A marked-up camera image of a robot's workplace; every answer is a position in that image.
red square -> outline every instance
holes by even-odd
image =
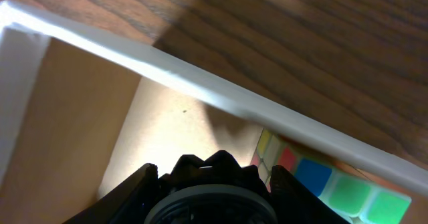
[[[252,160],[251,160],[251,162],[250,162],[250,164],[249,165],[252,165],[252,164],[254,164],[255,166],[259,166],[259,164],[260,164],[260,158],[259,158],[259,156],[257,155],[257,153],[254,153],[254,155],[253,155],[253,158],[252,158]]]
[[[290,148],[286,147],[281,154],[280,159],[278,160],[278,164],[283,166],[287,171],[291,171],[296,162],[296,156],[290,150]]]

blue square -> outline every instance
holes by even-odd
[[[332,169],[312,160],[300,161],[294,177],[296,177],[310,192],[319,197],[327,184]]]

dark wood surface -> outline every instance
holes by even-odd
[[[428,0],[18,0],[155,47],[428,169]]]

green tile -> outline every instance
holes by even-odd
[[[381,191],[373,201],[367,213],[367,219],[378,224],[400,223],[410,201],[392,193]]]
[[[330,207],[357,215],[370,194],[370,185],[350,176],[342,176],[328,199]]]

box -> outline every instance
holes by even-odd
[[[426,170],[151,46],[12,1],[0,4],[0,29],[0,216],[8,223],[63,221],[143,163],[169,161],[160,166],[168,171],[180,151],[205,158],[225,148],[249,164],[262,127],[428,195]],[[160,101],[161,94],[169,97]],[[183,108],[157,112],[159,103]],[[160,115],[163,124],[154,119]],[[168,124],[178,116],[193,124]],[[143,119],[206,145],[157,132],[147,141],[168,145],[145,150],[164,154],[139,158],[133,143],[150,130]],[[268,181],[274,163],[263,164]],[[43,198],[50,202],[41,205]]]

